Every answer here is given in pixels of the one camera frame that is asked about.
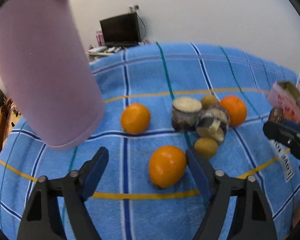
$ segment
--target black monitor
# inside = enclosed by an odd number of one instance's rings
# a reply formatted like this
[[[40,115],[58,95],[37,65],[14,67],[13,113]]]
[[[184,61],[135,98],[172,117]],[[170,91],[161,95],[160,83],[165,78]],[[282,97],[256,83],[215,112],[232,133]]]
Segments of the black monitor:
[[[141,42],[137,13],[100,20],[105,45],[130,47]]]

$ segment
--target metal bolt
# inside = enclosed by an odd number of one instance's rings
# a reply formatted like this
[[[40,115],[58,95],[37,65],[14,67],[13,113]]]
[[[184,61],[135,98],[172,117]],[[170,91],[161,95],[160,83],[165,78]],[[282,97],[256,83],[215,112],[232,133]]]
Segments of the metal bolt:
[[[216,175],[217,175],[218,177],[222,177],[224,174],[225,174],[225,172],[222,171],[222,170],[217,170],[217,171],[216,171]]]
[[[45,180],[46,180],[46,176],[40,176],[39,178],[38,178],[38,182],[44,182]]]
[[[256,178],[254,176],[250,175],[250,176],[248,176],[248,181],[255,182]]]
[[[71,171],[70,172],[70,177],[75,178],[79,175],[79,171]]]

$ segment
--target pink cylinder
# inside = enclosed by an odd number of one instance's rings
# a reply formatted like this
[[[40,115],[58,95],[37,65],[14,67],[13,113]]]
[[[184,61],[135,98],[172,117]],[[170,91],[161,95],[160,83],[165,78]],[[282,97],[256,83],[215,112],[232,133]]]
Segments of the pink cylinder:
[[[68,0],[7,0],[0,8],[0,75],[50,147],[73,148],[104,116]]]

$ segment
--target blue plaid bedsheet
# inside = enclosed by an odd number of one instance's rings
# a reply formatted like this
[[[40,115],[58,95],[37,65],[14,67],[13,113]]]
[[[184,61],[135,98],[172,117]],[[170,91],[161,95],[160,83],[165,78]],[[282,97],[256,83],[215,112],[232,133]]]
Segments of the blue plaid bedsheet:
[[[205,214],[189,170],[173,187],[157,190],[148,176],[148,161],[160,146],[186,150],[185,137],[171,127],[172,96],[201,99],[214,93],[242,98],[248,108],[244,124],[231,128],[216,156],[215,169],[233,177],[254,174],[266,193],[279,239],[291,224],[300,199],[298,160],[290,156],[295,175],[286,184],[282,168],[263,135],[271,105],[266,97],[276,80],[296,83],[293,71],[233,48],[204,44],[151,44],[124,50],[93,63],[91,71],[102,91],[106,117],[95,133],[76,149],[58,152],[45,145],[23,118],[0,154],[0,228],[16,239],[20,219],[36,178],[65,176],[79,169],[99,147],[109,150],[109,164],[86,207],[102,239],[192,239]],[[139,135],[120,126],[122,111],[132,103],[151,111],[151,124]],[[189,133],[193,144],[195,133]],[[59,199],[68,239],[74,239]],[[232,197],[220,239],[226,239],[235,206]]]

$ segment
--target pink box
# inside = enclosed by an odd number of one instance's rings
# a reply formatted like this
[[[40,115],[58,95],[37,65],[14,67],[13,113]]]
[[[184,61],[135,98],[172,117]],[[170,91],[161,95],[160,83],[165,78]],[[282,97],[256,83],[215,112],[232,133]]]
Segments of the pink box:
[[[102,31],[96,31],[96,37],[98,41],[99,46],[104,46],[105,45],[105,39],[103,38]]]
[[[275,82],[268,95],[268,101],[274,107],[282,107],[285,119],[300,122],[300,109],[293,96]]]

